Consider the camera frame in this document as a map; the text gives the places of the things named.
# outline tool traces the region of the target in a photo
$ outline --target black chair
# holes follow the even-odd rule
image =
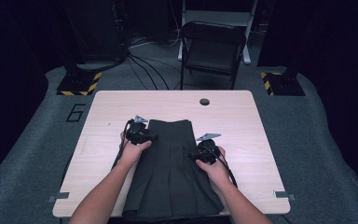
[[[181,30],[182,68],[180,89],[183,89],[184,70],[225,75],[230,77],[234,89],[242,52],[246,44],[245,33],[238,27],[190,21]]]

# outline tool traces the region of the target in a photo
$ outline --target person's right arm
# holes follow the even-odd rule
[[[225,161],[225,150],[219,147],[220,159]],[[258,210],[230,181],[226,167],[217,161],[213,165],[196,161],[199,168],[205,171],[210,180],[222,193],[229,212],[235,224],[264,224],[272,223],[260,210]]]

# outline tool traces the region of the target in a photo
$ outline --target forearm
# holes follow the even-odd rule
[[[70,223],[106,223],[115,207],[118,194],[130,167],[120,165],[112,171],[83,199],[75,210]]]
[[[218,188],[225,198],[235,224],[271,223],[232,183],[225,183]]]

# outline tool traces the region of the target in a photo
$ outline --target light wood tabletop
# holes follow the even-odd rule
[[[208,105],[201,105],[208,99]],[[263,124],[249,91],[98,91],[79,137],[53,215],[70,217],[83,198],[109,173],[118,153],[120,133],[129,119],[192,122],[195,138],[220,133],[213,140],[226,150],[228,165],[239,190],[264,214],[285,214],[287,198]],[[120,217],[136,164],[118,197],[112,217]],[[226,203],[216,190],[228,215]]]

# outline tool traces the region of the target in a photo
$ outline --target stand base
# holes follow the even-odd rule
[[[62,79],[60,86],[57,88],[57,95],[91,95],[97,87],[101,73],[81,70],[80,78],[66,76]]]
[[[286,85],[282,83],[282,73],[261,73],[261,77],[268,95],[305,96],[296,78]]]

